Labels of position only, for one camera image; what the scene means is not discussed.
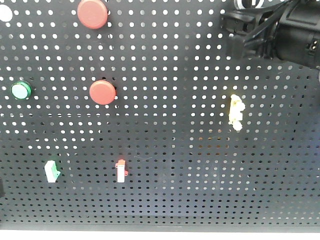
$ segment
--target red button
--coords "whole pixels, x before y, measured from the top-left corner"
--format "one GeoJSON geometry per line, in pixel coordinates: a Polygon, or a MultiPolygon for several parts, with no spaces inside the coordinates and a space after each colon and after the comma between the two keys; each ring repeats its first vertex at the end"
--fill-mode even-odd
{"type": "Polygon", "coordinates": [[[115,87],[108,81],[95,81],[90,87],[90,97],[94,102],[107,105],[115,100],[117,95],[115,87]]]}
{"type": "Polygon", "coordinates": [[[99,29],[108,20],[108,9],[100,0],[82,0],[77,14],[80,22],[89,29],[99,29]]]}

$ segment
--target green button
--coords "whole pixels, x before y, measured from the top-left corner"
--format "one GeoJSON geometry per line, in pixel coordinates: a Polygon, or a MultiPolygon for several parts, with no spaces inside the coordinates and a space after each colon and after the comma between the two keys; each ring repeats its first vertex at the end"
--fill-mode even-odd
{"type": "Polygon", "coordinates": [[[11,93],[16,99],[24,100],[31,96],[32,88],[25,81],[17,81],[11,87],[11,93]]]}

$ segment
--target white surface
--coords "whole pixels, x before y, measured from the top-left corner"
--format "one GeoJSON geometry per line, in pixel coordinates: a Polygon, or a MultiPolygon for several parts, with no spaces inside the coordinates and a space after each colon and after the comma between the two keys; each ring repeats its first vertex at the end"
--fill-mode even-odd
{"type": "Polygon", "coordinates": [[[28,90],[21,84],[13,85],[11,91],[17,99],[25,99],[28,97],[28,90]]]}
{"type": "Polygon", "coordinates": [[[14,14],[10,7],[7,5],[0,5],[0,21],[9,22],[13,18],[14,14]]]}
{"type": "Polygon", "coordinates": [[[203,232],[100,232],[100,231],[0,231],[1,239],[24,240],[272,240],[318,239],[319,233],[203,233],[203,232]]]}
{"type": "Polygon", "coordinates": [[[48,180],[48,183],[55,183],[56,180],[57,180],[57,177],[54,176],[54,173],[52,172],[52,167],[55,164],[56,164],[55,161],[48,161],[44,166],[45,175],[46,175],[46,178],[48,180]]]}

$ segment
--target pegboard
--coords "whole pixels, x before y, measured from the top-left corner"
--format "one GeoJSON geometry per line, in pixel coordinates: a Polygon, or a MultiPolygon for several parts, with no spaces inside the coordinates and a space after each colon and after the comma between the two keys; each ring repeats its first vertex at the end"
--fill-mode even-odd
{"type": "Polygon", "coordinates": [[[105,0],[98,30],[79,2],[0,1],[14,13],[0,21],[1,229],[319,231],[317,71],[226,57],[231,0],[105,0]],[[102,78],[117,90],[105,106],[89,96],[102,78]],[[10,93],[22,79],[27,100],[10,93]]]}

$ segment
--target small yellow component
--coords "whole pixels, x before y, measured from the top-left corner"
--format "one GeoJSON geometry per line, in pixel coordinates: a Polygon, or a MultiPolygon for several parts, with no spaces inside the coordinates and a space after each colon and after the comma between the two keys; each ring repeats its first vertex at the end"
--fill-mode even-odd
{"type": "Polygon", "coordinates": [[[242,111],[246,109],[246,105],[242,102],[241,98],[235,94],[231,95],[231,105],[229,112],[229,124],[233,125],[234,130],[240,131],[243,120],[242,111]]]}

